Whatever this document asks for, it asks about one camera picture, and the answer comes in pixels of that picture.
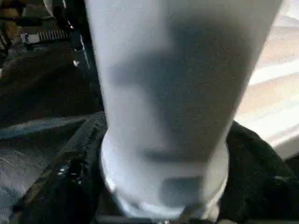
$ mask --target white cylindrical object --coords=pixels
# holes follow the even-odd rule
[[[108,120],[102,166],[127,215],[138,216],[123,201],[153,217],[217,203],[225,138],[279,4],[86,0]]]

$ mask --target gray fabric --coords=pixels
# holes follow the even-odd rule
[[[77,128],[78,124],[0,142],[0,224],[8,222],[12,206]]]

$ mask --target black fabric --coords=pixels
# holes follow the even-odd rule
[[[271,146],[237,122],[227,144],[229,178],[220,219],[298,220],[298,180]]]

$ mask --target white plastic cylinder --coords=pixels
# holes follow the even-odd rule
[[[108,132],[101,161],[127,215],[214,206],[225,138],[280,0],[86,0]]]

